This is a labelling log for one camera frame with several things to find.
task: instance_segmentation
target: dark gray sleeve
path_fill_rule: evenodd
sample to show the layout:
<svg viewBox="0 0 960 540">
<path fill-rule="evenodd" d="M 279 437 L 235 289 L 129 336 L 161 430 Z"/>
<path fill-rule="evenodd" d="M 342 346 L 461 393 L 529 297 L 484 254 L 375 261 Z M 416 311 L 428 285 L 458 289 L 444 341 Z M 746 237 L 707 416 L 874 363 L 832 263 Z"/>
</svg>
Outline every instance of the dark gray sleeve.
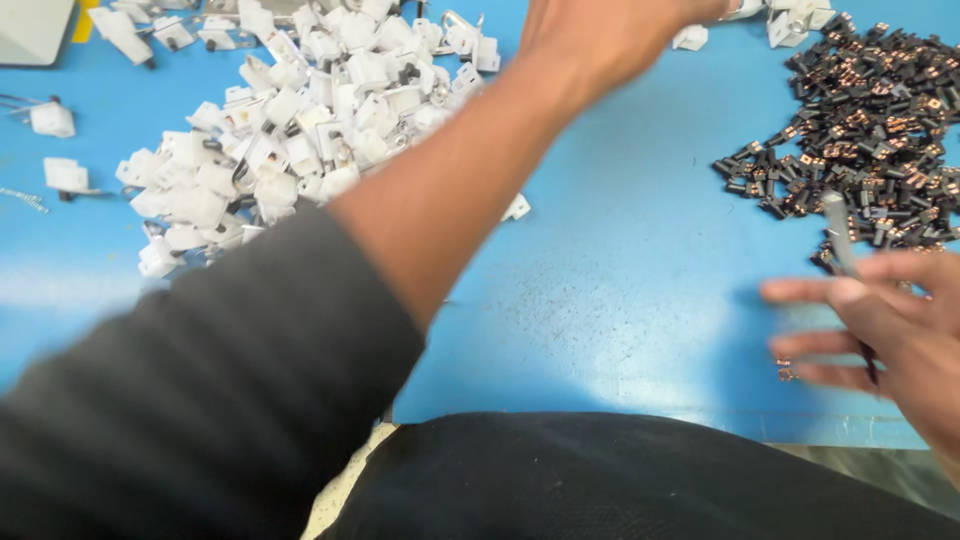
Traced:
<svg viewBox="0 0 960 540">
<path fill-rule="evenodd" d="M 174 281 L 0 400 L 0 537 L 297 538 L 423 338 L 321 211 Z"/>
</svg>

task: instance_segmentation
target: metal tool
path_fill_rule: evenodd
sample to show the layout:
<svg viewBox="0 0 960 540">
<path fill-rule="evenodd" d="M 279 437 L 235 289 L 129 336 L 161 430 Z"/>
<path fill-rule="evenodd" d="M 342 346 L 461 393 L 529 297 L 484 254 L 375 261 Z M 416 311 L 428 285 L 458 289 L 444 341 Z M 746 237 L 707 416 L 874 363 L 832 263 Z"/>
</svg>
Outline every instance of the metal tool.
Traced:
<svg viewBox="0 0 960 540">
<path fill-rule="evenodd" d="M 824 204 L 824 215 L 827 217 L 830 244 L 833 246 L 833 253 L 836 255 L 840 264 L 840 273 L 848 278 L 854 278 L 860 281 L 856 273 L 856 261 L 853 257 L 853 246 L 848 232 L 848 214 L 847 203 L 842 195 L 828 189 L 824 191 L 820 200 Z M 867 361 L 867 375 L 874 386 L 879 386 L 879 378 L 876 373 L 876 352 L 870 345 L 860 341 L 861 354 Z"/>
</svg>

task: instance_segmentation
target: blue table surface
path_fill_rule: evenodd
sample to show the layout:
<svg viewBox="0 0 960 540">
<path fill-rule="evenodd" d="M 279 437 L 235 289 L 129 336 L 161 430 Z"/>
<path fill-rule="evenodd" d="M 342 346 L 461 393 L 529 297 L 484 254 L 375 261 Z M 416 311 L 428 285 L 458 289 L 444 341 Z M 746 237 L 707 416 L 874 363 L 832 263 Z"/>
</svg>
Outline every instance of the blue table surface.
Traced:
<svg viewBox="0 0 960 540">
<path fill-rule="evenodd" d="M 834 7 L 863 30 L 883 21 L 960 40 L 953 0 Z M 472 20 L 484 11 L 505 61 L 516 54 L 525 3 L 434 0 L 430 14 L 445 9 Z M 145 237 L 126 202 L 58 202 L 42 168 L 44 157 L 79 160 L 95 186 L 116 192 L 120 160 L 155 149 L 162 131 L 188 130 L 184 116 L 243 84 L 244 52 L 154 49 L 156 71 L 132 67 L 94 32 L 67 44 L 53 69 L 0 69 L 0 92 L 58 94 L 78 130 L 61 140 L 0 121 L 0 185 L 42 194 L 53 209 L 0 199 L 0 387 L 155 284 L 137 273 Z M 719 25 L 701 51 L 666 52 L 578 119 L 524 189 L 534 210 L 499 227 L 450 294 L 396 421 L 603 410 L 765 442 L 924 448 L 892 404 L 779 382 L 765 347 L 777 332 L 837 324 L 821 308 L 774 309 L 756 294 L 765 278 L 819 275 L 806 258 L 824 221 L 777 222 L 723 192 L 709 164 L 789 122 L 798 103 L 782 62 L 794 52 L 768 47 L 762 17 Z M 948 162 L 956 142 L 948 136 Z"/>
</svg>

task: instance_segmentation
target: white device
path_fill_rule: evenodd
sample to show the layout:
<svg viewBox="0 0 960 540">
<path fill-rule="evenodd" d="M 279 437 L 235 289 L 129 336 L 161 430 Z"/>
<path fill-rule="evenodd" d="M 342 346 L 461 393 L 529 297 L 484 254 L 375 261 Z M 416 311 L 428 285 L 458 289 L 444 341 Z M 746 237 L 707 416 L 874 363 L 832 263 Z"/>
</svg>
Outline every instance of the white device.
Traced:
<svg viewBox="0 0 960 540">
<path fill-rule="evenodd" d="M 0 64 L 56 61 L 73 6 L 74 0 L 0 1 Z"/>
</svg>

